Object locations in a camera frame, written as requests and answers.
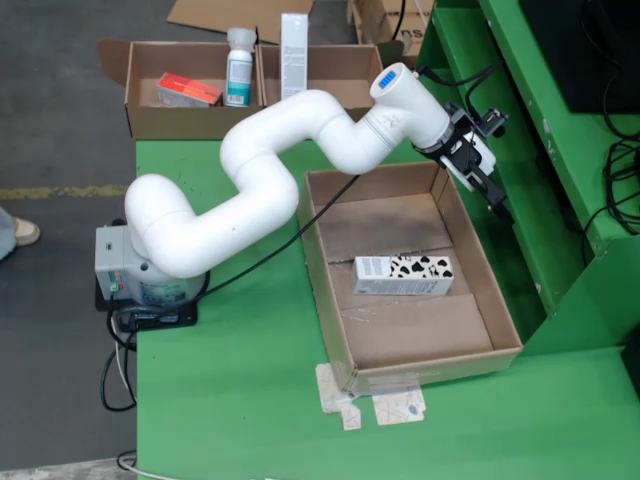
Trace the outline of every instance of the jeans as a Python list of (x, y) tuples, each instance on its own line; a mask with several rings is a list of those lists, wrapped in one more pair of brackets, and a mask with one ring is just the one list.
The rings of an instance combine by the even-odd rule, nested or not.
[(0, 260), (16, 248), (16, 231), (13, 218), (0, 207)]

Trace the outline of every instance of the open cardboard box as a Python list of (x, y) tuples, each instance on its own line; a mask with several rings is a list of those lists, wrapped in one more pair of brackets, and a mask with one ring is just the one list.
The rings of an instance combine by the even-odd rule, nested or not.
[(107, 76), (125, 87), (125, 111), (134, 138), (220, 140), (262, 108), (258, 54), (254, 54), (249, 107), (171, 108), (160, 103), (156, 88), (165, 72), (225, 91), (228, 44), (103, 39), (97, 50)]
[[(346, 184), (336, 171), (305, 178), (306, 224)], [(506, 368), (522, 343), (473, 224), (434, 162), (363, 175), (303, 236), (320, 325), (338, 387), (376, 393)], [(355, 256), (449, 256), (443, 296), (354, 295)]]
[[(280, 47), (258, 45), (265, 105), (280, 101)], [(307, 89), (329, 92), (338, 99), (351, 118), (359, 120), (373, 107), (371, 84), (382, 72), (375, 45), (310, 45)]]

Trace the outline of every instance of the cardboard box flap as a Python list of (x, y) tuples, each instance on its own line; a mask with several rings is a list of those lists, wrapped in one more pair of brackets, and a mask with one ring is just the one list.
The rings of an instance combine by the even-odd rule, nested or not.
[(127, 84), (130, 49), (131, 42), (117, 38), (103, 38), (96, 43), (102, 71), (123, 87)]
[(493, 350), (471, 293), (356, 308), (341, 315), (359, 370)]
[(226, 32), (231, 27), (256, 28), (260, 39), (280, 41), (280, 15), (309, 13), (313, 0), (177, 0), (167, 21)]

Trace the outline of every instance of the shoe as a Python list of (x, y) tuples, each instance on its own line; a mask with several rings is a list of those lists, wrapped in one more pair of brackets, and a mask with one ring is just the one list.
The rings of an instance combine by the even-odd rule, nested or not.
[(31, 245), (40, 238), (40, 229), (33, 222), (13, 217), (13, 225), (16, 229), (16, 244), (19, 247)]

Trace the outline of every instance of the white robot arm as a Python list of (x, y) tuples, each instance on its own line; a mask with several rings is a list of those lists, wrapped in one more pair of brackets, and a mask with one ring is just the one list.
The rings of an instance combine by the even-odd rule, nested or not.
[[(160, 175), (135, 180), (125, 198), (131, 244), (154, 267), (156, 282), (163, 274), (164, 282), (201, 279), (285, 224), (297, 209), (298, 186), (277, 155), (306, 139), (314, 140), (338, 170), (354, 175), (374, 169), (405, 138), (421, 153), (435, 153), (470, 189), (482, 183), (479, 176), (486, 179), (493, 171), (495, 157), (480, 138), (468, 130), (456, 137), (449, 113), (403, 64), (386, 68), (370, 94), (375, 105), (357, 123), (333, 96), (318, 90), (301, 92), (238, 123), (220, 147), (222, 166), (238, 194), (202, 215), (195, 214), (171, 180)], [(476, 171), (461, 172), (448, 155), (441, 155), (454, 154), (463, 138), (477, 154)], [(195, 296), (203, 280), (191, 283), (182, 298)], [(135, 292), (132, 297), (154, 303)]]

